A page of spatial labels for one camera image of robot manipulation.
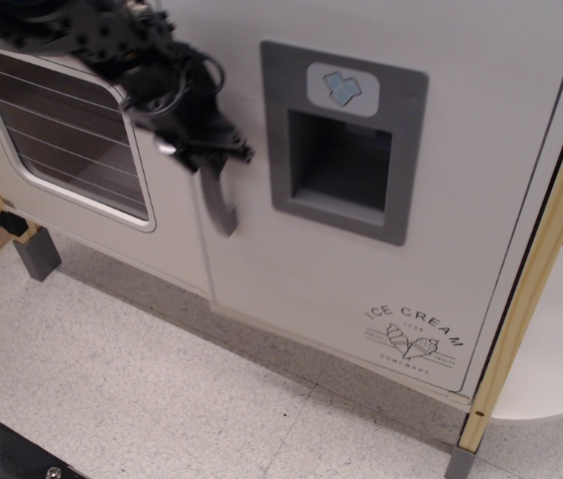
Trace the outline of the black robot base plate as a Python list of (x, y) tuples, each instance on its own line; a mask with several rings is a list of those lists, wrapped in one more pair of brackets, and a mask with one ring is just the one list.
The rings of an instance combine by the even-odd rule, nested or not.
[(81, 471), (0, 423), (0, 479), (85, 479)]

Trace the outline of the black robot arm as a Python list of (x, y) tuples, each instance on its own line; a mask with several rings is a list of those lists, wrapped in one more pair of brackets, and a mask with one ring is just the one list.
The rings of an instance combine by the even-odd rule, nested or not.
[(174, 148), (195, 173), (219, 174), (228, 158), (249, 162), (253, 148), (219, 110), (225, 77), (214, 59), (175, 39), (164, 10), (145, 1), (0, 1), (0, 49), (70, 55), (126, 97), (133, 124)]

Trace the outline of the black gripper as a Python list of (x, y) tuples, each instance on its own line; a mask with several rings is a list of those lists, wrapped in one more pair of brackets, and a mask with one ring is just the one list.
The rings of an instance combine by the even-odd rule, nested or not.
[(148, 103), (127, 97), (123, 111), (134, 126), (154, 134), (156, 150), (190, 173), (202, 167), (218, 181), (228, 158), (249, 162), (255, 151), (220, 111), (213, 95), (168, 94)]

